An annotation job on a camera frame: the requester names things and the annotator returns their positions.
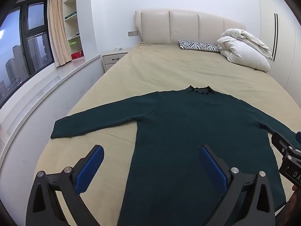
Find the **silver bolt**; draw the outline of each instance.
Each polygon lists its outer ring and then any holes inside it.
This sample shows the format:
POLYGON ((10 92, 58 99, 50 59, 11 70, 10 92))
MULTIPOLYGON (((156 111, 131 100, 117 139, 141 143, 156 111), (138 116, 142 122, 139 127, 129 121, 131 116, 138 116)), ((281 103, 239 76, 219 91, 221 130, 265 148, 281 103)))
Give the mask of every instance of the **silver bolt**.
POLYGON ((71 171, 72 171, 71 167, 65 167, 65 169, 64 169, 64 173, 69 173, 71 171))
POLYGON ((259 172, 259 175, 260 175, 260 176, 265 176, 265 172, 264 172, 264 171, 260 171, 260 172, 259 172))
POLYGON ((238 170, 238 168, 237 167, 232 167, 231 168, 231 172, 233 172, 233 173, 238 173, 239 172, 239 170, 238 170))
POLYGON ((43 175, 44 175, 44 172, 43 172, 43 171, 39 171, 38 174, 37 174, 38 177, 41 177, 41 176, 43 176, 43 175))

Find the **mattress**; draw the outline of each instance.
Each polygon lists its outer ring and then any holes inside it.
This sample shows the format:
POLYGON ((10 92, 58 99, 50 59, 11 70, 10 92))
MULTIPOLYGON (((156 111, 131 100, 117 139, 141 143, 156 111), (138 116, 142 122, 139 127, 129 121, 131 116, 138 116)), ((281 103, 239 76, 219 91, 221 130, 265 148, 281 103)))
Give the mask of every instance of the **mattress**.
MULTIPOLYGON (((230 94, 271 115, 292 131, 301 130, 301 109, 268 74, 230 63, 218 53, 181 50, 175 44, 140 43, 94 84, 69 115, 136 95, 181 90, 190 85, 210 86, 230 94)), ((50 140, 38 160, 35 175, 40 170, 59 173, 67 166, 74 166, 94 145, 102 145, 104 161, 81 198, 100 225, 116 226, 136 131, 136 122, 131 122, 79 137, 50 140)), ((280 167, 282 155, 273 145, 271 148, 280 167)), ((281 179, 288 200, 292 184, 282 175, 281 179)), ((60 192, 58 198, 69 224, 76 225, 60 192)))

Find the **sweater sleeve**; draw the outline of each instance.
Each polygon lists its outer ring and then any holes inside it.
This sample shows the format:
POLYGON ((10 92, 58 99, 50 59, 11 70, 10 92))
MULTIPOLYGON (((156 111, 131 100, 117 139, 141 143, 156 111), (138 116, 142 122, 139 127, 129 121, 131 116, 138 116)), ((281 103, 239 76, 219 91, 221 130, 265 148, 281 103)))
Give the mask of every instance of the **sweater sleeve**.
POLYGON ((301 145, 296 140, 296 133, 291 131, 286 125, 282 124, 280 121, 275 118, 267 115, 261 110, 251 106, 245 101, 241 101, 243 109, 248 113, 248 115, 257 121, 261 128, 266 129, 269 133, 280 133, 285 137, 292 145, 300 149, 301 145))
POLYGON ((158 92, 135 96, 66 116, 55 122, 51 139, 83 135, 129 121, 138 121, 157 106, 158 92))

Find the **sky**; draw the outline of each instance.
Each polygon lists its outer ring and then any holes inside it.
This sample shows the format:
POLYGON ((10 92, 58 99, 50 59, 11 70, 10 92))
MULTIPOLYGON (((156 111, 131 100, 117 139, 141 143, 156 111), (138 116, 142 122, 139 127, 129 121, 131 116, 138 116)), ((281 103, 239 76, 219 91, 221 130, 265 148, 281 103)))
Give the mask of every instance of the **sky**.
MULTIPOLYGON (((43 17, 39 16, 43 15, 42 5, 31 6, 29 10, 29 24, 32 25, 31 27, 34 28, 44 24, 43 17)), ((20 45, 19 15, 19 10, 10 13, 0 28, 0 31, 2 31, 1 33, 3 33, 0 38, 0 82, 4 80, 6 87, 10 85, 10 81, 6 72, 5 64, 9 59, 14 57, 12 48, 15 45, 20 45)), ((43 47, 42 37, 38 37, 37 40, 41 57, 43 57, 46 54, 43 47)))

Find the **curtain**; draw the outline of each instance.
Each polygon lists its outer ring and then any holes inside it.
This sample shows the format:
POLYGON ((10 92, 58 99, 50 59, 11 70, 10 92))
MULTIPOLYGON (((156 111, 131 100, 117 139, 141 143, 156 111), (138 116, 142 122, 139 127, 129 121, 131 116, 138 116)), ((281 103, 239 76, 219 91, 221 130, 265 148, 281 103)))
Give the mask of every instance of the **curtain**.
POLYGON ((55 66, 58 67, 71 61, 64 29, 62 0, 48 0, 47 11, 50 45, 55 66))

